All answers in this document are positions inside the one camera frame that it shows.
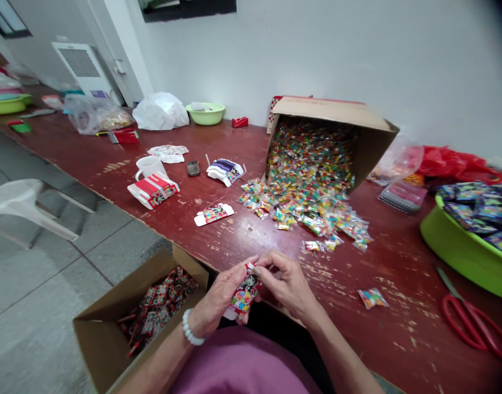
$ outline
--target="mobile phone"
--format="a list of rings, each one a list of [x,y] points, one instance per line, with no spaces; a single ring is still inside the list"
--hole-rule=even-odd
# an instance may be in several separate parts
[[[191,177],[200,175],[198,161],[190,161],[187,163],[187,174]]]

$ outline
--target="concrete floor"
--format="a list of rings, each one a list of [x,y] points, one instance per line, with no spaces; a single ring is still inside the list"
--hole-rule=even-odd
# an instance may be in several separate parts
[[[55,195],[42,197],[61,213],[65,227],[81,234],[75,242],[38,232],[25,219],[0,216],[0,227],[11,234],[36,237],[34,247],[24,250],[0,236],[0,394],[93,392],[72,318],[171,245],[0,133],[0,184],[23,178],[49,182],[97,211],[89,214]]]

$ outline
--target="red scissors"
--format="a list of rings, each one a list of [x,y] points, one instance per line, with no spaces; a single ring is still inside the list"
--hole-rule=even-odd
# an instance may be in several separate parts
[[[453,284],[448,279],[442,268],[437,267],[437,271],[439,272],[442,281],[450,291],[442,299],[442,312],[444,313],[444,316],[446,320],[448,320],[450,326],[452,326],[452,328],[460,336],[460,338],[471,347],[479,350],[491,351],[502,360],[502,351],[499,348],[494,337],[490,334],[490,331],[488,330],[488,327],[486,327],[485,322],[493,328],[497,336],[499,336],[501,339],[502,330],[497,327],[497,325],[482,311],[480,311],[468,301],[465,301],[463,297],[461,297],[455,287],[453,287]],[[448,312],[449,305],[451,305],[455,309],[457,316],[459,316],[459,318],[462,320],[464,327],[468,330],[470,335],[465,334],[456,325],[450,313]]]

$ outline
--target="person's left hand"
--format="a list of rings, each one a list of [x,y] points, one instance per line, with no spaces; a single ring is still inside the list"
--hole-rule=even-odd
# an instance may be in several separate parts
[[[204,338],[217,329],[222,315],[231,303],[235,290],[247,276],[245,265],[247,263],[254,264],[257,261],[258,256],[252,256],[218,274],[211,289],[189,314],[189,327],[195,337]],[[254,301],[261,301],[260,294],[255,297]],[[239,325],[247,324],[248,319],[249,313],[246,313],[236,318],[236,322]]]

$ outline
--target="wooden table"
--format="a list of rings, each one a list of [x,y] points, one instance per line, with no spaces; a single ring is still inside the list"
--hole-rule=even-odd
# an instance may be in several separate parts
[[[38,98],[46,88],[30,88]],[[269,136],[264,128],[233,129],[229,121],[216,126],[190,125],[170,131],[141,131],[140,144],[111,144],[107,137],[83,136],[66,115],[31,118],[30,134],[17,134],[0,117],[0,131],[76,178],[193,257],[222,271],[254,254],[278,249],[299,261],[311,289],[331,319],[366,365],[412,392],[495,392],[502,385],[502,362],[490,353],[465,345],[440,312],[447,289],[435,267],[444,268],[459,292],[502,327],[502,299],[474,285],[446,266],[423,242],[419,223],[434,205],[427,198],[419,215],[405,215],[377,200],[381,188],[364,182],[351,205],[370,222],[375,239],[366,253],[351,240],[333,254],[301,251],[301,240],[314,236],[302,227],[278,231],[270,219],[260,220],[237,201],[239,181],[230,188],[205,174],[205,154],[245,164],[246,179],[265,168]],[[159,145],[185,145],[186,161],[200,162],[201,176],[189,178],[186,164],[165,165],[181,192],[148,211],[126,188],[134,182],[135,162]],[[235,214],[197,227],[196,213],[214,202],[230,204]],[[389,308],[366,310],[358,289],[378,287]]]

